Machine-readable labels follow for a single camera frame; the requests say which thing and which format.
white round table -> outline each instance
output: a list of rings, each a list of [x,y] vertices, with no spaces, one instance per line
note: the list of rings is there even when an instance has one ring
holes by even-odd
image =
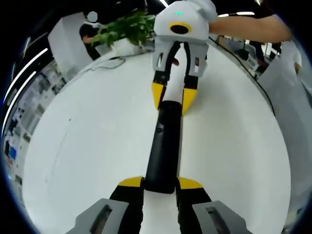
[[[177,58],[165,99],[181,99],[183,50]],[[213,47],[207,62],[183,118],[180,176],[200,182],[212,200],[245,218],[253,234],[280,233],[291,175],[278,124],[234,63]],[[127,58],[113,70],[82,72],[48,107],[23,178],[25,206],[43,233],[69,231],[78,214],[109,198],[120,181],[145,176],[158,114],[153,77],[151,54]],[[180,233],[175,194],[145,192],[143,212],[140,233]]]

office desk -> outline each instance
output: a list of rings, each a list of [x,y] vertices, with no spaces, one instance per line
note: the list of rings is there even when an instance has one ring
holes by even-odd
[[[180,101],[182,50],[177,58],[164,99]],[[203,184],[254,234],[279,233],[291,178],[278,124],[234,63],[213,47],[207,62],[183,118],[180,176]],[[70,230],[78,214],[108,198],[120,181],[145,175],[158,114],[151,67],[145,54],[114,70],[84,71],[47,108],[28,149],[23,185],[29,215],[44,233]],[[180,233],[175,195],[145,192],[143,211],[140,233]]]

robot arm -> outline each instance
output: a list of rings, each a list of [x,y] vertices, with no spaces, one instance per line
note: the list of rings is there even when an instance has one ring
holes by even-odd
[[[157,109],[165,94],[172,62],[181,43],[187,56],[182,113],[191,105],[197,93],[198,78],[203,76],[207,66],[208,22],[216,17],[215,6],[209,0],[176,1],[156,16],[152,91]]]

black shirt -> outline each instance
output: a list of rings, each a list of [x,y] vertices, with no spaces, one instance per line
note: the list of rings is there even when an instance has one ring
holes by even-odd
[[[98,28],[94,28],[92,25],[86,24],[84,23],[79,30],[79,34],[81,39],[83,39],[85,36],[92,38],[94,37],[96,34],[98,34]],[[93,45],[90,44],[84,44],[87,52],[89,54],[89,56],[93,59],[96,60],[97,58],[100,57],[100,54],[97,52],[97,50],[95,49],[95,47],[97,47],[98,45],[100,45],[99,42],[94,42]]]

green plant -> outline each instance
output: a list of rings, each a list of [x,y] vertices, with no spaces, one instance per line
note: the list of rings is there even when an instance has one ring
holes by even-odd
[[[97,35],[93,37],[93,43],[99,41],[100,44],[110,47],[115,41],[127,38],[132,44],[140,45],[152,37],[154,21],[155,19],[145,12],[133,12],[100,27]]]

